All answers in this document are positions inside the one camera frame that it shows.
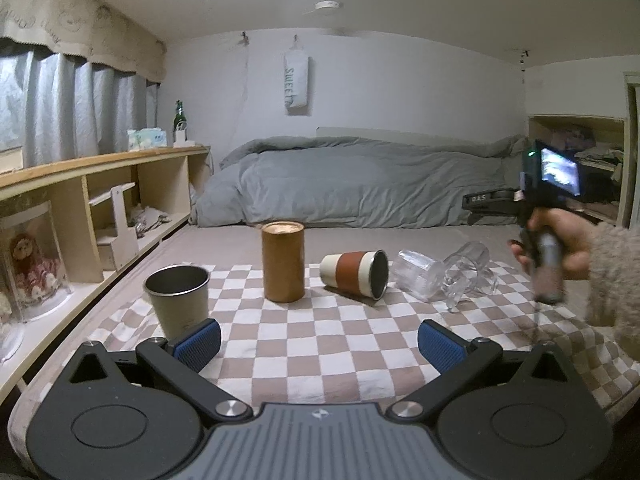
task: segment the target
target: display screen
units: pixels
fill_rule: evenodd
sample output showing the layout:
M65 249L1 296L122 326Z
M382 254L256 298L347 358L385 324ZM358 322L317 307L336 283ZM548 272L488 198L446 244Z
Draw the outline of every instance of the display screen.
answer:
M578 165L548 148L540 150L542 156L542 180L549 182L574 196L580 195Z

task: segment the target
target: logo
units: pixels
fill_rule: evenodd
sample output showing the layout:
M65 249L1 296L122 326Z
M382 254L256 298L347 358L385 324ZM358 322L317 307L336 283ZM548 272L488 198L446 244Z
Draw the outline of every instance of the logo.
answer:
M329 415L331 415L331 413L329 413L324 408L320 408L319 410L315 410L314 412L311 412L311 415L314 418L317 418L318 420L323 420L324 418L327 418Z

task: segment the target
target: blue gripper pad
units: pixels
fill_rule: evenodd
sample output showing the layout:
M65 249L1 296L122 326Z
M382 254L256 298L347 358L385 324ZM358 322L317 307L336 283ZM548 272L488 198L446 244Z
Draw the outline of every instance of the blue gripper pad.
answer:
M418 327L418 350L441 374L464 361L467 348L467 341L431 319Z
M215 319L206 319L187 334L169 342L168 352L194 372L202 370L220 351L222 333Z

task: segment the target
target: white bag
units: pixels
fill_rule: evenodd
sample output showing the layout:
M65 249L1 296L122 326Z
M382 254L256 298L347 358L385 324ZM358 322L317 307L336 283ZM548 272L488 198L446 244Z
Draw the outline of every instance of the white bag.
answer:
M284 55L284 105L287 108L306 106L309 56L298 47L298 38Z

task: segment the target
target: beige valance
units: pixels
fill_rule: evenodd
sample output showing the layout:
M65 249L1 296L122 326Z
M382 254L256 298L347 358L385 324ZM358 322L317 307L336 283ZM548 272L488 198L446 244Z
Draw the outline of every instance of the beige valance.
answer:
M164 43L99 0L0 0L0 36L164 78Z

